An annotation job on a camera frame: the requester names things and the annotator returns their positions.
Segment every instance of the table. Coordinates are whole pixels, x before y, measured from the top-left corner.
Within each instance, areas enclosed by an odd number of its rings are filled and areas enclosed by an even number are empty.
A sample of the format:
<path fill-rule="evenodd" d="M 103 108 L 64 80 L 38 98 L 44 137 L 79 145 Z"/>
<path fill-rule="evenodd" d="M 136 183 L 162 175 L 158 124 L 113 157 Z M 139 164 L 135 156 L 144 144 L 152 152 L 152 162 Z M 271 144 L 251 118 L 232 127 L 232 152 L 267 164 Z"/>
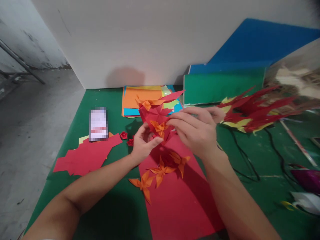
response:
<path fill-rule="evenodd" d="M 78 147 L 78 139 L 88 135 L 89 112 L 93 107 L 106 106 L 109 110 L 109 131 L 113 134 L 126 131 L 129 138 L 136 133 L 142 121 L 140 118 L 127 119 L 121 116 L 122 88 L 88 89 L 80 103 L 70 129 L 58 153 L 64 157 L 69 149 Z M 303 123 L 286 122 L 293 134 L 320 164 L 320 149 L 310 137 L 320 136 L 319 116 L 305 112 L 292 117 Z M 280 123 L 269 130 L 281 155 L 287 163 L 301 164 L 312 169 L 311 164 L 300 152 Z M 245 159 L 241 156 L 230 131 L 224 126 L 217 126 L 218 142 L 228 154 L 234 168 L 254 177 Z M 292 202 L 290 191 L 295 191 L 280 169 L 280 159 L 272 149 L 267 132 L 253 134 L 235 132 L 239 145 L 248 154 L 257 172 L 260 182 L 252 182 L 239 176 L 251 196 L 261 207 L 269 221 L 283 239 L 311 239 L 318 218 L 300 211 L 289 211 L 280 202 Z M 124 141 L 114 147 L 103 165 L 110 164 L 132 151 Z M 197 159 L 202 170 L 204 166 Z M 47 177 L 36 208 L 31 216 L 27 230 L 41 211 L 65 187 L 79 178 L 64 172 L 53 173 L 54 166 Z M 140 178 L 138 168 L 131 170 L 104 198 L 89 212 L 84 214 L 74 235 L 74 239 L 152 239 L 148 214 L 141 191 L 133 187 L 128 178 Z M 226 231 L 221 231 L 204 239 L 225 239 Z"/>

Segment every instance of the small red origami rose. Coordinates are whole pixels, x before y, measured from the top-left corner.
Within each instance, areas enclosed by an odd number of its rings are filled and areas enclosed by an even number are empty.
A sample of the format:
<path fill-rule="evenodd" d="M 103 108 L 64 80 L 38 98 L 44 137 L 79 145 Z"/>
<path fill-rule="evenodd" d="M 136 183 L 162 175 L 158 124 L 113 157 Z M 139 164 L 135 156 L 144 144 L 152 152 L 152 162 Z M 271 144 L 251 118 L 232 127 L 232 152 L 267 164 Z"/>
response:
<path fill-rule="evenodd" d="M 120 137 L 121 137 L 122 139 L 127 139 L 127 138 L 128 138 L 128 133 L 122 132 L 122 133 L 120 133 Z"/>
<path fill-rule="evenodd" d="M 133 146 L 133 138 L 127 141 L 128 146 Z"/>

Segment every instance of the hand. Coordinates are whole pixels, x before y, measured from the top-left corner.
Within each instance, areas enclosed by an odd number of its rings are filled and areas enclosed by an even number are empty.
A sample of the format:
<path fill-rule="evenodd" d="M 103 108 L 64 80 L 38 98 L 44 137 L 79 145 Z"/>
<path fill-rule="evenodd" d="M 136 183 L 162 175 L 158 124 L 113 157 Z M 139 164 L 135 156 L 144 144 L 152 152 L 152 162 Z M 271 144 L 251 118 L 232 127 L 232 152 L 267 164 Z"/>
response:
<path fill-rule="evenodd" d="M 212 119 L 216 124 L 220 123 L 226 116 L 226 114 L 218 107 L 208 107 L 204 109 L 211 114 Z"/>
<path fill-rule="evenodd" d="M 150 137 L 153 135 L 150 132 L 150 128 L 148 124 L 145 122 L 134 135 L 133 140 L 133 150 L 131 152 L 131 156 L 133 157 L 136 165 L 140 164 L 154 149 L 158 146 L 163 139 L 161 137 L 155 137 L 151 141 L 149 141 Z"/>
<path fill-rule="evenodd" d="M 167 125 L 176 128 L 181 141 L 202 160 L 208 159 L 220 151 L 217 147 L 216 123 L 220 122 L 224 113 L 219 108 L 188 107 L 180 112 L 173 113 Z"/>

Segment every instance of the blue board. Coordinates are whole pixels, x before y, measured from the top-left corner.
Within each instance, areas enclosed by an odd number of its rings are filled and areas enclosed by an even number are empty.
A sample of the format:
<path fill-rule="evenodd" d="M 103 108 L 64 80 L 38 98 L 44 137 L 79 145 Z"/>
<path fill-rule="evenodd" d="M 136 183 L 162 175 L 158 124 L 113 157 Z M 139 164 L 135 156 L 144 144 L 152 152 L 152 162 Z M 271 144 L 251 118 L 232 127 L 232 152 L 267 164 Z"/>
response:
<path fill-rule="evenodd" d="M 229 72 L 241 69 L 269 67 L 271 61 L 256 62 L 225 62 L 190 65 L 188 74 L 210 74 L 217 72 Z"/>
<path fill-rule="evenodd" d="M 209 63 L 271 61 L 320 37 L 319 29 L 245 19 Z"/>

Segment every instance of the phone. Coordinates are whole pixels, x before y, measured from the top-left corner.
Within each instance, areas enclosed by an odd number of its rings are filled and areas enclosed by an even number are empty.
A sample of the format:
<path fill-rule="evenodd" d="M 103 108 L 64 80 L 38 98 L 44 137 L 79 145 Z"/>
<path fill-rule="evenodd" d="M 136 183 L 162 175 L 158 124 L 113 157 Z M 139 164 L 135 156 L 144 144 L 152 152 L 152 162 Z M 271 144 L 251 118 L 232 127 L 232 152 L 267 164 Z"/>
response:
<path fill-rule="evenodd" d="M 317 145 L 317 147 L 320 148 L 320 137 L 313 137 L 313 138 L 310 138 L 310 139 L 315 145 Z"/>
<path fill-rule="evenodd" d="M 89 115 L 89 141 L 106 141 L 109 137 L 108 111 L 105 107 L 93 109 Z"/>

